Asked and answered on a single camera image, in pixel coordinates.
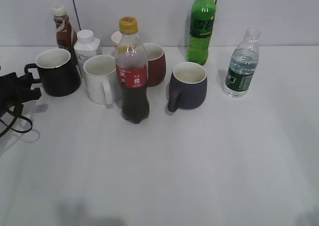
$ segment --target green bottle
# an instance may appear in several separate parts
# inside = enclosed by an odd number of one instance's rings
[[[215,20],[214,0],[196,0],[191,10],[188,61],[204,65]]]

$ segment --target bottle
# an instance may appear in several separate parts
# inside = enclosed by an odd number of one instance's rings
[[[102,55],[100,40],[94,37],[91,30],[81,30],[77,34],[74,51],[79,63],[81,77],[84,78],[84,63],[92,56]]]
[[[247,29],[244,40],[234,51],[224,85],[228,96],[240,98],[247,93],[259,60],[259,37],[260,31]]]
[[[188,61],[204,65],[216,13],[214,0],[196,0],[191,10]]]
[[[122,89],[122,115],[134,124],[148,118],[150,105],[147,98],[148,58],[140,42],[138,22],[134,17],[120,20],[122,38],[115,50],[116,72]]]
[[[52,8],[52,13],[56,25],[56,42],[58,43],[58,47],[69,51],[73,62],[77,64],[74,52],[76,33],[69,22],[69,16],[62,5],[54,6]]]

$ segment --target dark liquid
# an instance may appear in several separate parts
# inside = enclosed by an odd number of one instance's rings
[[[148,118],[150,105],[147,98],[147,86],[137,89],[130,89],[121,86],[122,89],[122,113],[124,119],[139,124],[142,120]]]
[[[77,36],[69,22],[69,16],[55,16],[54,21],[57,29],[62,25],[64,21],[64,28],[56,33],[56,41],[59,48],[65,49],[71,53],[73,62],[77,64],[77,59],[74,52],[74,45],[77,41]]]

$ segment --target red label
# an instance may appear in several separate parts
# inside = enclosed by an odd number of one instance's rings
[[[123,69],[117,65],[116,74],[119,84],[126,88],[139,88],[148,82],[147,65],[139,69]]]

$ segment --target mug rim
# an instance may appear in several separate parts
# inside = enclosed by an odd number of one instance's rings
[[[94,59],[94,58],[112,58],[112,59],[114,59],[114,62],[115,62],[115,58],[114,58],[113,56],[111,56],[111,55],[95,55],[95,56],[91,57],[90,59],[88,59],[88,60],[84,63],[84,65],[83,65],[83,70],[84,70],[85,74],[88,74],[88,75],[94,76],[94,77],[104,77],[104,76],[111,75],[111,74],[113,74],[113,73],[116,71],[116,64],[115,64],[115,69],[114,69],[112,72],[110,72],[110,73],[108,73],[108,74],[105,74],[105,75],[93,75],[93,74],[87,72],[85,66],[87,65],[87,62],[88,62],[88,61],[90,61],[91,59]]]
[[[146,44],[148,44],[148,45],[156,45],[156,46],[158,46],[161,50],[162,50],[162,54],[159,56],[159,57],[157,57],[157,58],[155,58],[155,59],[152,59],[152,60],[148,60],[148,61],[153,61],[153,60],[158,60],[158,59],[160,59],[163,55],[164,55],[164,49],[163,49],[163,47],[161,47],[160,45],[158,45],[158,44],[155,44],[155,43],[143,43],[143,45],[146,45]]]
[[[67,52],[67,53],[68,53],[68,59],[67,59],[67,61],[65,61],[63,64],[58,65],[58,66],[54,66],[54,67],[42,67],[42,66],[40,66],[40,65],[38,64],[38,58],[39,58],[41,55],[43,55],[43,54],[45,54],[45,53],[47,53],[47,52],[49,52],[49,51],[63,51],[63,52]],[[49,50],[45,50],[44,52],[41,52],[41,53],[35,58],[35,64],[36,64],[37,67],[39,67],[39,68],[41,68],[41,69],[55,69],[55,68],[59,68],[59,67],[63,66],[64,64],[68,63],[70,59],[71,59],[71,53],[70,53],[69,51],[67,51],[67,50],[65,50],[65,49],[61,49],[61,48],[54,48],[54,49],[49,49]]]
[[[180,67],[181,65],[189,65],[189,64],[191,64],[191,65],[196,65],[196,66],[199,66],[200,68],[202,68],[202,69],[204,70],[204,72],[205,72],[205,77],[204,77],[203,79],[201,79],[200,81],[198,81],[198,82],[191,82],[191,83],[185,82],[185,81],[182,81],[182,80],[178,79],[178,78],[176,77],[176,75],[175,75],[175,70],[176,70],[176,68],[177,68],[178,66]],[[187,61],[187,62],[182,62],[182,63],[176,65],[176,66],[174,67],[174,69],[173,69],[173,75],[174,75],[174,77],[175,77],[176,80],[178,80],[178,81],[180,81],[180,82],[182,82],[182,83],[184,83],[184,84],[190,84],[190,85],[201,83],[201,82],[203,82],[203,81],[207,78],[206,69],[205,69],[202,65],[197,64],[197,63],[195,63],[195,62],[189,62],[189,61]]]

